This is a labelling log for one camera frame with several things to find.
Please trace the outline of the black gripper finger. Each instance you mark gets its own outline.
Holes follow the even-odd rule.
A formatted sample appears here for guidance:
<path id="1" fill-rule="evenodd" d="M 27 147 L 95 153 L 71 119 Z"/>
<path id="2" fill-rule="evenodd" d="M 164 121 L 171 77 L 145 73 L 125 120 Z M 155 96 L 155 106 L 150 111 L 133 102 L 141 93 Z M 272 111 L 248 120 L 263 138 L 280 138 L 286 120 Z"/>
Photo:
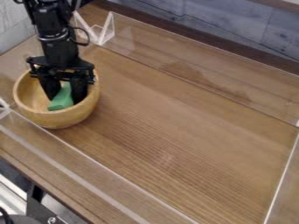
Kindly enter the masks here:
<path id="1" fill-rule="evenodd" d="M 52 100 L 61 90 L 60 81 L 53 76 L 45 75 L 39 77 L 39 82 L 48 99 Z"/>
<path id="2" fill-rule="evenodd" d="M 69 80 L 71 85 L 71 97 L 73 100 L 73 103 L 80 103 L 88 94 L 88 82 L 85 79 L 75 77 Z"/>

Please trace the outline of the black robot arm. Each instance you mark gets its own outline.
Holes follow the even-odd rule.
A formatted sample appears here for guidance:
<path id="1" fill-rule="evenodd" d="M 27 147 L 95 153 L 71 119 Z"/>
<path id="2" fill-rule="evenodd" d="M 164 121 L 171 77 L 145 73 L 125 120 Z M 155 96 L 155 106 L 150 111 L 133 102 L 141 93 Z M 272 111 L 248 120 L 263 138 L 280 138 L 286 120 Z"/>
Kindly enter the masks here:
<path id="1" fill-rule="evenodd" d="M 71 25 L 73 5 L 68 0 L 13 0 L 21 4 L 36 29 L 41 43 L 43 56 L 28 57 L 31 76 L 40 82 L 49 100 L 61 90 L 61 82 L 71 86 L 73 103 L 80 103 L 88 95 L 88 84 L 95 83 L 92 63 L 80 57 L 79 46 L 87 46 L 76 40 L 80 27 Z"/>

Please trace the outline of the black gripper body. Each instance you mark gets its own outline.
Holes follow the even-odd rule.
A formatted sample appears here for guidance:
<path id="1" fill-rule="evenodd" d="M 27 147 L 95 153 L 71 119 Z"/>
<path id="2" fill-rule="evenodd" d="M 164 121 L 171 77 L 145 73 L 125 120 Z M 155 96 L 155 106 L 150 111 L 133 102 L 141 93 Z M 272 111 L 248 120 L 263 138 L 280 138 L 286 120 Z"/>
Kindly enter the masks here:
<path id="1" fill-rule="evenodd" d="M 80 58 L 79 46 L 87 46 L 76 40 L 73 29 L 64 29 L 55 35 L 37 35 L 41 43 L 41 56 L 31 56 L 29 64 L 33 77 L 49 73 L 60 81 L 69 81 L 75 74 L 80 74 L 88 84 L 95 83 L 95 66 Z"/>

